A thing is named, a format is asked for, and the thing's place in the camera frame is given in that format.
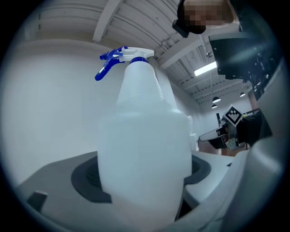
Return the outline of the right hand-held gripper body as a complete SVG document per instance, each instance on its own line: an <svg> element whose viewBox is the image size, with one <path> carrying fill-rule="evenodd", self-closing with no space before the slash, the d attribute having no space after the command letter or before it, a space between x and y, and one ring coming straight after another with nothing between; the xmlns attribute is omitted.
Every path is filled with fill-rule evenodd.
<svg viewBox="0 0 290 232"><path fill-rule="evenodd" d="M233 104L230 105L228 110L222 116L220 127L216 132L228 149L237 150L240 148L237 135L237 125L242 118L243 114L235 108Z"/></svg>

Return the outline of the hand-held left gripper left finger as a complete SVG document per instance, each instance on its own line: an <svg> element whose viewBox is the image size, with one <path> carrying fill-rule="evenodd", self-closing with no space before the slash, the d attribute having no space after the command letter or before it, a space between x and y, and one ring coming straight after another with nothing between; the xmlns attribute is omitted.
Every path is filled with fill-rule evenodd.
<svg viewBox="0 0 290 232"><path fill-rule="evenodd" d="M16 192L61 228L113 227L111 197L101 187L96 151L45 165Z"/></svg>

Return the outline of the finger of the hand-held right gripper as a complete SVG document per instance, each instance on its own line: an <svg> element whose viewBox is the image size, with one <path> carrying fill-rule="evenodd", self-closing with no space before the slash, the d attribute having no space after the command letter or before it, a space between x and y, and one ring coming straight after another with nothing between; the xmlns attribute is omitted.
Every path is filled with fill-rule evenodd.
<svg viewBox="0 0 290 232"><path fill-rule="evenodd" d="M215 149L224 149L227 148L227 135L221 135L214 139L208 140L209 143L215 148Z"/></svg>
<svg viewBox="0 0 290 232"><path fill-rule="evenodd" d="M226 130L224 128L217 128L217 129L214 129L208 133L205 133L205 134L199 136L199 140L200 141L214 140L214 139L217 139L225 134L226 134Z"/></svg>

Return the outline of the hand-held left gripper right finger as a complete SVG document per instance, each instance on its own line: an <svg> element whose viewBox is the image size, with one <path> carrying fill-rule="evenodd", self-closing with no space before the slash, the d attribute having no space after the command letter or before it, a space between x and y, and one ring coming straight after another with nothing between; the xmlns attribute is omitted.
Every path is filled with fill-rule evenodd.
<svg viewBox="0 0 290 232"><path fill-rule="evenodd" d="M185 179L176 221L211 221L237 189L237 157L194 151L197 171Z"/></svg>

